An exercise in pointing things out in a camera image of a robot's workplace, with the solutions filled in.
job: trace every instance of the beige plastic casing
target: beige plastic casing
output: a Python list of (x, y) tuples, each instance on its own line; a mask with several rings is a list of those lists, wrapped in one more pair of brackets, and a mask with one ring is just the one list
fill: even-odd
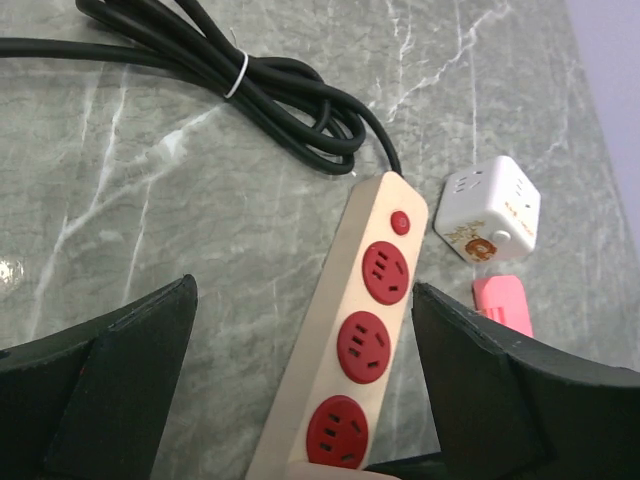
[(347, 470), (313, 463), (292, 463), (287, 467), (285, 480), (398, 480), (381, 473)]
[[(391, 226), (391, 215), (399, 210), (405, 212), (411, 222), (405, 235), (396, 234)], [(424, 199), (396, 173), (385, 173), (353, 188), (247, 472), (247, 480), (282, 480), (287, 465), (308, 462), (306, 435), (309, 421), (318, 406), (334, 395), (352, 398), (365, 413), (369, 444), (362, 466), (366, 466), (392, 361), (375, 382), (367, 385), (352, 382), (343, 373), (338, 360), (338, 332), (350, 314), (360, 310), (371, 312), (388, 330), (393, 359), (427, 218)], [(363, 255), (378, 241), (395, 245), (409, 268), (407, 293), (394, 305), (378, 303), (364, 284)]]

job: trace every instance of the brown cartoon character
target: brown cartoon character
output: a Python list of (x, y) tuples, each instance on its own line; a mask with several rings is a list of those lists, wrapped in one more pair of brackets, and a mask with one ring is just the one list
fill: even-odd
[(473, 235), (471, 238), (472, 240), (465, 245), (464, 249), (475, 262), (486, 262), (498, 251), (496, 246), (489, 240), (480, 238), (477, 235)]

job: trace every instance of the marble surface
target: marble surface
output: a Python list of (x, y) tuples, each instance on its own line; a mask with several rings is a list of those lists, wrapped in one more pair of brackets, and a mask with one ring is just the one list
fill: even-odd
[[(537, 251), (463, 263), (433, 232), (417, 271), (471, 305), (523, 280), (539, 339), (640, 368), (640, 293), (607, 152), (562, 2), (203, 2), (254, 55), (300, 58), (386, 124), (435, 210), (443, 179), (513, 156), (543, 195)], [(4, 36), (123, 41), (72, 1), (6, 0)], [(201, 302), (154, 480), (240, 479), (355, 176), (291, 158), (206, 91), (138, 68), (0, 60), (0, 348), (118, 307), (185, 273)], [(408, 319), (372, 461), (437, 449)]]

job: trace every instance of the coiled black cable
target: coiled black cable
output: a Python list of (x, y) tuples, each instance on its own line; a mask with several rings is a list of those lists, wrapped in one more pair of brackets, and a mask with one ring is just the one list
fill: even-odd
[[(218, 95), (228, 92), (238, 78), (244, 54), (227, 40), (197, 0), (175, 2), (200, 31), (159, 0), (76, 0), (81, 12), (139, 46), (3, 38), (0, 57), (129, 63), (167, 70)], [(295, 157), (331, 175), (353, 170), (354, 153), (366, 137), (364, 120), (380, 140), (391, 170), (402, 174), (395, 148), (371, 110), (325, 84), (318, 72), (301, 61), (249, 57), (246, 74), (229, 101)], [(310, 115), (315, 123), (306, 125), (278, 102)]]

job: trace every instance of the white cable tie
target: white cable tie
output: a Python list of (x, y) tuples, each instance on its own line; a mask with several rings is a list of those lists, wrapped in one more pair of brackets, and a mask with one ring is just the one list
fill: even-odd
[(229, 90), (229, 93), (227, 93), (224, 98), (229, 99), (231, 97), (233, 97), (233, 94), (236, 93), (236, 90), (238, 90), (238, 87), (240, 86), (240, 83), (242, 82), (242, 79), (244, 78), (245, 73), (247, 73), (247, 67), (249, 66), (249, 54), (247, 52), (245, 52), (244, 50), (240, 50), (242, 52), (242, 54), (244, 55), (244, 61), (242, 62), (242, 68), (240, 69), (240, 73), (238, 74), (238, 78), (236, 79), (236, 83), (233, 84), (233, 87), (231, 87), (231, 90)]

